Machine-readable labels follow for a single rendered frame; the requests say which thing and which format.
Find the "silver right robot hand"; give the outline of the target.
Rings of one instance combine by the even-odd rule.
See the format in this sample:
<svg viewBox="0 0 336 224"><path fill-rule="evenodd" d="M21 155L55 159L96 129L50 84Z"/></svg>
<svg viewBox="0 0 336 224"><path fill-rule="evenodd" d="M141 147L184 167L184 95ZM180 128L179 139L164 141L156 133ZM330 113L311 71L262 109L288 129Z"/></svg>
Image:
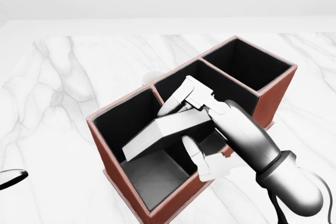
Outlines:
<svg viewBox="0 0 336 224"><path fill-rule="evenodd" d="M258 175L273 172L280 164L281 151L266 133L237 103L217 101L213 90L191 76L168 98L158 116L172 114L182 104L205 109L227 144Z"/></svg>

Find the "white mug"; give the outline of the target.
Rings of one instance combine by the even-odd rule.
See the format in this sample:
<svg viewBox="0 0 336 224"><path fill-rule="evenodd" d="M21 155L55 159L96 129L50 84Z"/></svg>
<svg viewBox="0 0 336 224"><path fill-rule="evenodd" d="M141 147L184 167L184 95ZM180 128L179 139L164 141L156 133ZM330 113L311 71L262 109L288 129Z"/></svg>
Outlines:
<svg viewBox="0 0 336 224"><path fill-rule="evenodd" d="M165 71L160 70L160 69L153 69L153 70L149 70L146 73L143 74L142 78L141 78L141 83L142 85L146 85L150 82L152 82L153 80L159 78L160 76L166 74Z"/></svg>

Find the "white book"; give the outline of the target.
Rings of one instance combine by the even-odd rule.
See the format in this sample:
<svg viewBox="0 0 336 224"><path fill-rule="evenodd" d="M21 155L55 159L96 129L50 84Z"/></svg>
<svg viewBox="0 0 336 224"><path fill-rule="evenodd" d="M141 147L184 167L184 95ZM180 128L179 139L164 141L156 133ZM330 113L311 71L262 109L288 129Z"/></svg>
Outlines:
<svg viewBox="0 0 336 224"><path fill-rule="evenodd" d="M122 148L128 162L167 148L181 135L205 135L213 129L213 121L205 110L190 109L154 119Z"/></svg>

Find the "red-brown desk caddy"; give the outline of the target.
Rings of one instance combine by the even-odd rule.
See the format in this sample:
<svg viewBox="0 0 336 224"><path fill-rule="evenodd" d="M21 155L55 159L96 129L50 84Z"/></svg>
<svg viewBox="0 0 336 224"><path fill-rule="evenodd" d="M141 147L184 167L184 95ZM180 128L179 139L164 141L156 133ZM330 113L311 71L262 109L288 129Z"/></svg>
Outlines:
<svg viewBox="0 0 336 224"><path fill-rule="evenodd" d="M163 150L127 162L122 147L156 116L187 75L218 101L238 103L263 128L297 66L240 37L232 37L87 117L104 174L141 224L167 224L206 187L179 136Z"/></svg>

